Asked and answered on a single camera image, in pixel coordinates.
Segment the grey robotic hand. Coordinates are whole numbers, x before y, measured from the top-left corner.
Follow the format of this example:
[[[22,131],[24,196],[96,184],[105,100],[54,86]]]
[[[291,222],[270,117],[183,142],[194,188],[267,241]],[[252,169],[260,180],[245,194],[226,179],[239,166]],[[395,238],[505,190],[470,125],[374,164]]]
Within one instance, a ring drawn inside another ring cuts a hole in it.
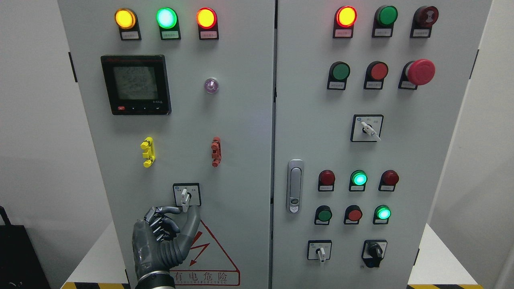
[[[182,228],[167,214],[180,214],[172,206],[151,207],[133,228],[133,255],[135,271],[141,283],[154,272],[181,265],[186,260],[200,224],[200,208],[191,206]]]

